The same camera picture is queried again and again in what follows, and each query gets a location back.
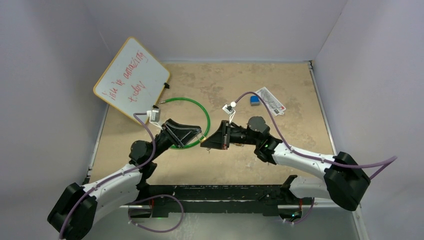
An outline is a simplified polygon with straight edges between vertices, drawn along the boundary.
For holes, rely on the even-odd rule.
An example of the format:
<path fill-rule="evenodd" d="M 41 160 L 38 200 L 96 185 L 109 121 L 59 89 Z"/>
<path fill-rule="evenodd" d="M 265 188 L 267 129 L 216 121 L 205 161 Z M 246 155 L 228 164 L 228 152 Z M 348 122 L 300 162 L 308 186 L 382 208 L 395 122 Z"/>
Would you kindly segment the brass padlock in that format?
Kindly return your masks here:
<path fill-rule="evenodd" d="M 207 137 L 203 133 L 198 133 L 195 137 L 199 142 L 204 142 L 207 139 Z"/>

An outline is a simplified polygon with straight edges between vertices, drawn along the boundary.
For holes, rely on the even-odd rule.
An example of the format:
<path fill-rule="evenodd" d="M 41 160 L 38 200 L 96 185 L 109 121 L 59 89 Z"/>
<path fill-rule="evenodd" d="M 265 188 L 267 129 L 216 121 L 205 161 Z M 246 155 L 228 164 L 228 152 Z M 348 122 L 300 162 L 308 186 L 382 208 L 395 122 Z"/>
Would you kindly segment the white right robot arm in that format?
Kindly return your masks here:
<path fill-rule="evenodd" d="M 313 177 L 292 176 L 280 196 L 288 204 L 301 198 L 330 199 L 339 207 L 355 211 L 371 180 L 346 152 L 319 154 L 288 147 L 270 134 L 261 116 L 251 117 L 246 127 L 222 120 L 218 130 L 203 140 L 202 148 L 227 150 L 230 144 L 253 145 L 258 159 L 273 165 L 288 166 Z"/>

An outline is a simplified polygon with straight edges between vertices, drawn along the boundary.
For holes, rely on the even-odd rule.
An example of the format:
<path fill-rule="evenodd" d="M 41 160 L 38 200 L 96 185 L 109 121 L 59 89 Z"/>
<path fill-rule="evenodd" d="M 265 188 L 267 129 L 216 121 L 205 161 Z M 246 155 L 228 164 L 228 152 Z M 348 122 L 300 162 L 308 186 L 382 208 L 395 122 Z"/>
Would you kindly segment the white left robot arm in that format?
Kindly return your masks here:
<path fill-rule="evenodd" d="M 81 240 L 95 223 L 120 206 L 146 203 L 149 191 L 140 184 L 156 169 L 154 159 L 172 146 L 185 147 L 202 133 L 200 126 L 179 124 L 172 119 L 160 128 L 157 135 L 148 131 L 151 141 L 133 142 L 129 162 L 116 172 L 92 183 L 74 182 L 65 188 L 47 216 L 59 239 Z"/>

